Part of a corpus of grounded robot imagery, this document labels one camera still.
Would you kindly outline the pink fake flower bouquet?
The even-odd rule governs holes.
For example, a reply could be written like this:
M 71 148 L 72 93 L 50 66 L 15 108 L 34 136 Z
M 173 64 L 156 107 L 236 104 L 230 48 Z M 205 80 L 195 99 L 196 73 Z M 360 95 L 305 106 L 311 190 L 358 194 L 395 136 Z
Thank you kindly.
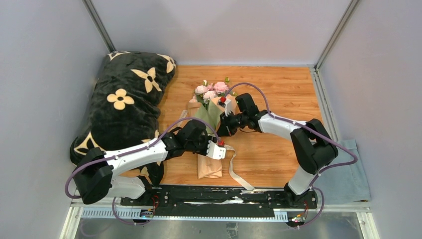
M 207 105 L 211 99 L 223 97 L 228 92 L 229 82 L 229 77 L 225 77 L 223 81 L 216 83 L 210 83 L 207 80 L 203 80 L 202 84 L 194 89 L 194 96 L 189 102 Z

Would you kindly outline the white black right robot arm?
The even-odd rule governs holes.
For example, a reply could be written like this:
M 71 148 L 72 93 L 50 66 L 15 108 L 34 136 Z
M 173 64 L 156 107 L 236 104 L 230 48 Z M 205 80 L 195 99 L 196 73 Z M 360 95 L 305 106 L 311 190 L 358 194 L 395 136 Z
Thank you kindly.
M 232 102 L 228 97 L 221 97 L 217 101 L 217 105 L 224 108 L 217 134 L 233 136 L 238 129 L 248 127 L 290 141 L 299 167 L 284 186 L 283 200 L 291 208 L 298 207 L 304 202 L 318 173 L 338 156 L 338 149 L 322 122 L 317 119 L 294 121 L 275 115 L 270 110 L 259 110 L 249 93 L 235 98 L 234 102 L 240 110 L 238 114 L 231 110 Z

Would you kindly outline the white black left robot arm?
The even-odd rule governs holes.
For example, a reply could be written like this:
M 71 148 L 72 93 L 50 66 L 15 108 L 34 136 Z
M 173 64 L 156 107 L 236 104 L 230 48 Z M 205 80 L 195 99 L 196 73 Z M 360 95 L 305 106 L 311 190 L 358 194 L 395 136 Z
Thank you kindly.
M 122 173 L 150 163 L 180 157 L 185 152 L 207 155 L 211 144 L 220 143 L 220 137 L 207 133 L 208 123 L 188 117 L 184 127 L 171 125 L 157 138 L 143 144 L 115 151 L 92 148 L 77 164 L 70 179 L 74 180 L 78 198 L 89 205 L 106 197 L 115 188 L 112 180 Z

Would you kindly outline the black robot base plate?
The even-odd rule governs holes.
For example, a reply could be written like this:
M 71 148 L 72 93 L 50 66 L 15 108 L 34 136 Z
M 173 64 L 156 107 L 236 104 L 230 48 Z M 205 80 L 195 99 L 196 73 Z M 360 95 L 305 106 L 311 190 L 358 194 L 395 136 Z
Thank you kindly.
M 238 187 L 171 186 L 148 189 L 140 198 L 124 197 L 123 206 L 155 208 L 157 216 L 270 218 L 275 209 L 304 212 L 317 208 L 317 195 L 309 191 L 303 203 L 290 207 L 282 189 L 248 191 Z

